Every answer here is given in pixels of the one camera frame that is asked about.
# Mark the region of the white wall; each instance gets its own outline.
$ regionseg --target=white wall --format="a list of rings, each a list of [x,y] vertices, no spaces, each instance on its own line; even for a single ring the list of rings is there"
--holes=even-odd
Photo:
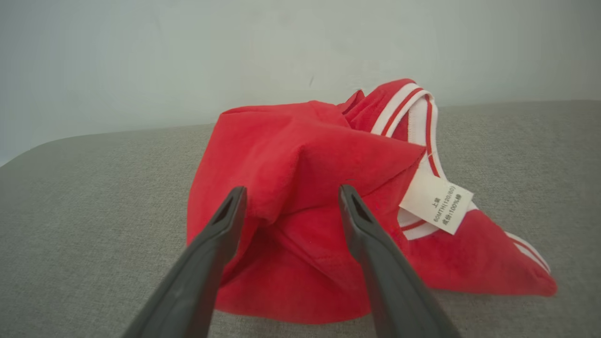
[[[0,0],[0,163],[58,138],[337,103],[601,99],[599,0]]]

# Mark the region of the white label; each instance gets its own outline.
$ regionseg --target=white label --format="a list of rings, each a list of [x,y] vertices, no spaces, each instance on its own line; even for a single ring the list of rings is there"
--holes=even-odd
[[[418,170],[400,207],[454,235],[473,196],[473,192]]]

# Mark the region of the crumpled red garment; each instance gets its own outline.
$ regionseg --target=crumpled red garment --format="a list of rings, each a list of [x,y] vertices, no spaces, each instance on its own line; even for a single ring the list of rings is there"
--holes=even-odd
[[[223,113],[188,201],[189,244],[232,188],[248,189],[239,248],[216,309],[304,324],[369,313],[361,267],[344,240],[341,184],[355,187],[427,285],[553,294],[538,252],[520,247],[523,240],[475,206],[454,236],[399,208],[418,168],[444,177],[434,154],[437,114],[431,95],[408,79],[337,106],[311,101]]]

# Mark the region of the fabric surface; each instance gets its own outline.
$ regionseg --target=fabric surface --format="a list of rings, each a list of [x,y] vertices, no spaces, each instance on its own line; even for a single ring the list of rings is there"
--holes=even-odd
[[[370,303],[344,238],[342,184],[355,187],[399,247],[398,204],[425,148],[353,130],[335,105],[251,106],[221,114],[192,184],[188,243],[235,186],[248,190],[236,256],[215,308],[303,324],[365,316]]]
[[[427,156],[422,157],[419,171],[446,179],[437,150],[438,108],[432,94],[402,79],[361,97],[359,91],[344,107],[351,126],[424,146]],[[540,253],[520,237],[504,232],[473,202],[453,235],[439,229],[445,220],[436,226],[403,209],[397,220],[409,240],[401,249],[430,287],[500,295],[551,296],[557,291]]]
[[[601,102],[441,108],[447,177],[528,238],[551,298],[435,292],[465,337],[601,332]],[[0,167],[0,337],[118,337],[183,251],[211,126],[69,138]],[[211,337],[375,337],[370,316],[298,325],[216,312]]]
[[[343,235],[342,184],[357,189],[426,285],[553,295],[557,286],[537,250],[473,203],[454,235],[398,207],[418,167],[445,178],[437,121],[434,98],[410,79],[367,97],[358,91],[337,106],[311,101],[221,114],[188,201],[190,244],[231,189],[248,189],[240,245],[215,308],[302,324],[369,313],[364,276]]]

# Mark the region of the white stripe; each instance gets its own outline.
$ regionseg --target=white stripe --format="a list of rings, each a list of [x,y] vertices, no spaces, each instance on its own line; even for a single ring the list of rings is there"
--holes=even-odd
[[[536,256],[538,257],[538,259],[536,257],[533,257],[532,254],[524,247],[522,247],[519,244],[515,244],[515,246],[520,249],[520,251],[522,253],[524,253],[524,251],[528,251],[529,254],[527,254],[526,256],[532,258],[533,261],[537,262],[539,265],[541,265],[545,270],[547,270],[548,273],[551,273],[551,268],[549,267],[549,264],[547,264],[547,261],[545,261],[545,259],[543,258],[543,256],[541,256],[540,253],[538,253],[538,251],[527,241],[524,241],[523,239],[521,239],[520,237],[517,237],[516,235],[509,233],[509,232],[505,232],[505,234],[507,235],[507,237],[514,239],[517,242],[520,242],[521,244],[524,244],[524,246],[528,247],[530,250],[532,250],[533,253],[536,254]]]
[[[436,226],[433,226],[430,223],[424,223],[417,228],[403,231],[403,234],[405,235],[405,237],[407,237],[407,239],[409,241],[413,241],[414,239],[418,239],[418,238],[422,238],[422,237],[431,235],[432,233],[436,232],[437,230],[440,230],[440,229],[437,228]]]
[[[402,109],[398,112],[398,115],[394,118],[394,120],[392,121],[392,123],[390,124],[390,128],[388,128],[388,130],[386,131],[386,137],[392,137],[392,133],[394,133],[394,130],[397,128],[398,124],[401,122],[401,118],[407,114],[407,112],[409,111],[409,109],[415,107],[416,105],[419,104],[419,102],[421,100],[424,100],[424,95],[428,94],[427,91],[425,90],[420,90],[417,93],[415,93],[406,103],[405,105],[402,107]]]
[[[404,85],[398,92],[396,92],[396,94],[392,96],[392,99],[388,101],[386,107],[384,107],[384,110],[382,110],[380,113],[380,116],[378,116],[376,123],[374,124],[373,128],[371,128],[371,133],[381,135],[384,131],[384,127],[390,119],[390,116],[392,116],[398,105],[400,105],[401,102],[417,88],[419,88],[418,85],[411,83]],[[398,116],[400,116],[399,121],[406,112],[407,111],[405,110],[405,112],[398,113]]]
[[[434,166],[438,170],[438,174],[442,179],[447,179],[444,171],[442,170],[441,159],[438,157],[438,148],[436,147],[436,125],[438,124],[438,107],[434,102],[434,96],[430,94],[430,104],[432,105],[432,120],[430,121],[430,147],[432,148],[432,158],[434,159]]]
[[[526,249],[525,247],[523,247],[523,246],[521,246],[519,244],[516,244],[516,243],[514,243],[514,245],[516,246],[516,248],[521,253],[523,253],[524,255],[528,256],[528,258],[530,258],[531,260],[533,260],[534,263],[540,265],[540,267],[543,268],[543,270],[545,270],[547,273],[550,273],[550,271],[547,270],[547,267],[545,267],[542,263],[540,263],[540,261],[538,259],[536,259],[536,257],[534,257],[530,251],[528,251],[528,249]]]
[[[384,127],[386,126],[388,120],[397,109],[397,107],[402,103],[405,98],[412,91],[419,88],[416,84],[406,84],[404,85],[398,92],[393,95],[391,100],[386,104],[384,110],[378,116],[376,123],[371,129],[372,134],[381,135]],[[386,132],[387,137],[392,137],[395,129],[398,124],[401,122],[401,119],[407,112],[409,113],[409,127],[408,127],[408,135],[407,140],[410,143],[416,143],[421,146],[426,146],[426,127],[427,127],[427,117],[428,117],[428,102],[425,99],[425,95],[430,96],[430,104],[432,105],[432,120],[430,122],[430,147],[432,148],[432,155],[434,158],[434,163],[438,173],[441,178],[447,179],[445,173],[442,171],[442,165],[440,158],[438,156],[438,149],[436,147],[436,125],[438,123],[438,107],[435,104],[434,97],[428,91],[421,90],[414,94],[411,99],[407,101],[405,106],[398,112],[397,116],[392,121],[390,128]],[[428,170],[432,173],[432,168],[429,163],[429,159],[427,156],[423,157],[421,162],[419,163],[419,170]],[[468,207],[468,212],[471,210],[477,209],[476,205],[473,202],[470,202]],[[412,213],[406,210],[399,210],[397,215],[398,225],[400,227],[409,226],[417,221],[421,220],[419,217],[413,215]],[[424,223],[416,228],[404,231],[403,234],[407,237],[408,240],[422,238],[439,230],[438,227],[430,224]]]
[[[413,224],[417,221],[421,221],[421,218],[419,218],[419,217],[415,216],[414,214],[410,213],[409,211],[401,208],[398,211],[397,221],[398,221],[398,225],[400,227],[406,227],[406,226],[410,226],[411,224]]]

